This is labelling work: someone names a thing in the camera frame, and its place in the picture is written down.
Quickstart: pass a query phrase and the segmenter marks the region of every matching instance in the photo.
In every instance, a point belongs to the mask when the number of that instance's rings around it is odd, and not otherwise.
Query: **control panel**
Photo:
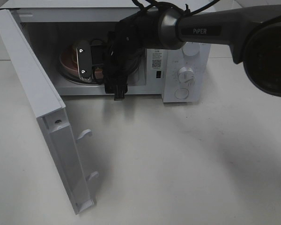
[[[210,46],[188,42],[179,50],[168,51],[163,102],[199,100]]]

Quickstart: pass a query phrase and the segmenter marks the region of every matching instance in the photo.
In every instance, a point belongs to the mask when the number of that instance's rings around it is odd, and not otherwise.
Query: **qr code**
[[[161,60],[152,60],[152,68],[160,68]]]

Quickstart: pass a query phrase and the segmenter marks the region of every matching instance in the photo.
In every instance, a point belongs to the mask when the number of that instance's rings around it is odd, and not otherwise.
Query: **microwave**
[[[185,1],[194,8],[208,2]],[[172,3],[184,8],[184,1]],[[62,55],[69,51],[71,60],[77,40],[105,40],[119,20],[137,11],[130,0],[10,0],[0,8],[0,35],[76,214],[96,204],[100,171],[82,167],[77,143],[92,131],[74,137],[61,96],[107,94],[102,84],[64,75],[69,68]],[[204,43],[147,49],[128,78],[127,95],[158,95],[165,104],[198,101],[209,52],[210,44]]]

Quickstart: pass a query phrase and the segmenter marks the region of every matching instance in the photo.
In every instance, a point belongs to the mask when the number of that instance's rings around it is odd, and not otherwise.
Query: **label sticker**
[[[152,69],[161,69],[163,62],[163,50],[155,49],[152,52]]]

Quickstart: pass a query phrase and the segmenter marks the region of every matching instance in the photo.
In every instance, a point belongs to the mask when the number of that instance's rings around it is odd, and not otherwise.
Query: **white table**
[[[74,134],[93,130],[78,147],[101,172],[97,206],[78,216],[11,62],[0,61],[0,224],[281,224],[281,98],[228,53],[213,47],[196,104],[64,98]]]

